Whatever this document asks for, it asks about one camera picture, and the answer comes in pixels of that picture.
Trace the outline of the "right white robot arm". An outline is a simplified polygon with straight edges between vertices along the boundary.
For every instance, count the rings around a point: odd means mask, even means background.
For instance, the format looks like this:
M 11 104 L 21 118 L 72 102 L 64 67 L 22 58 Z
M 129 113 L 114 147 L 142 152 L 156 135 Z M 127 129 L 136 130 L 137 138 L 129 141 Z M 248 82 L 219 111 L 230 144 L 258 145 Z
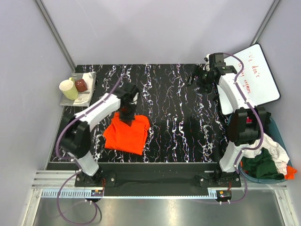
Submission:
M 229 143 L 219 160 L 213 180 L 218 186 L 225 186 L 239 174 L 238 165 L 249 153 L 257 153 L 263 143 L 264 124 L 267 112 L 256 107 L 243 91 L 238 81 L 239 72 L 233 66 L 194 65 L 188 78 L 188 85 L 196 82 L 206 91 L 218 84 L 226 93 L 233 109 L 228 125 Z

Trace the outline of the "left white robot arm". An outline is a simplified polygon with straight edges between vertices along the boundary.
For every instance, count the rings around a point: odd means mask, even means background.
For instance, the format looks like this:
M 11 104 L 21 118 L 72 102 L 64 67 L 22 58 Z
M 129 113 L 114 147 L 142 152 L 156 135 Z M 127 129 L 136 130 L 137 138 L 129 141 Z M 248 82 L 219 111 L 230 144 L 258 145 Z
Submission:
M 117 89 L 106 93 L 100 100 L 78 114 L 64 120 L 66 126 L 61 132 L 56 148 L 62 148 L 76 162 L 85 183 L 97 186 L 102 182 L 102 168 L 94 160 L 91 152 L 91 131 L 109 114 L 118 111 L 121 123 L 131 126 L 140 91 Z

